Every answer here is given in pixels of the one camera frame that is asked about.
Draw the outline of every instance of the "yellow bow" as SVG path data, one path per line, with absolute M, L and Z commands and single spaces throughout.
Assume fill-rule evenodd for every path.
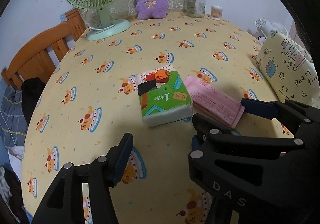
M 147 1 L 147 2 L 145 2 L 146 5 L 149 5 L 148 8 L 150 8 L 150 7 L 155 8 L 153 5 L 156 4 L 156 3 L 157 3 L 157 1 L 152 1 L 152 2 Z

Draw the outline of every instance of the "yellow tablecloth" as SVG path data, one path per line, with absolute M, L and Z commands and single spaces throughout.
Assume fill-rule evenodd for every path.
M 130 132 L 134 149 L 122 181 L 111 189 L 119 222 L 204 223 L 211 197 L 189 179 L 187 155 L 195 134 L 190 118 L 145 127 L 137 73 L 172 64 L 182 79 L 200 77 L 236 100 L 277 100 L 255 66 L 260 43 L 232 23 L 177 13 L 131 22 L 127 31 L 97 42 L 84 34 L 47 83 L 22 164 L 23 200 L 32 215 L 64 163 L 90 163 Z M 234 133 L 292 137 L 277 120 L 248 114 Z M 86 190 L 84 212 L 91 223 Z

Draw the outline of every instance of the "white cable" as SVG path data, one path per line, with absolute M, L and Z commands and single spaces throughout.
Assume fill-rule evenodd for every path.
M 1 114 L 1 116 L 2 116 L 2 118 L 3 118 L 3 120 L 4 120 L 4 122 L 5 122 L 5 124 L 7 125 L 7 128 L 8 128 L 8 130 L 9 130 L 10 134 L 11 134 L 12 141 L 13 141 L 13 143 L 14 143 L 14 146 L 16 146 L 16 142 L 15 142 L 15 141 L 14 141 L 14 139 L 13 139 L 13 136 L 12 136 L 11 130 L 10 130 L 10 128 L 9 128 L 9 126 L 8 126 L 8 124 L 7 124 L 7 122 L 6 122 L 6 120 L 4 119 L 4 117 L 3 117 L 3 114 L 2 114 L 2 112 L 1 112 L 1 110 L 0 110 L 0 114 Z

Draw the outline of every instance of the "glass jar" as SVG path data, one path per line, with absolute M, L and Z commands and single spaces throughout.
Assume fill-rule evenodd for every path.
M 202 18 L 205 13 L 205 0 L 184 0 L 184 9 L 187 16 Z

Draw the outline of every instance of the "fan base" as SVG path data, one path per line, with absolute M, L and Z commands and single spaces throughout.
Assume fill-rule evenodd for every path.
M 88 41 L 97 41 L 103 38 L 111 37 L 115 34 L 121 33 L 131 27 L 131 23 L 125 19 L 118 19 L 111 21 L 115 26 L 103 30 L 103 31 L 96 31 L 90 30 L 87 34 Z

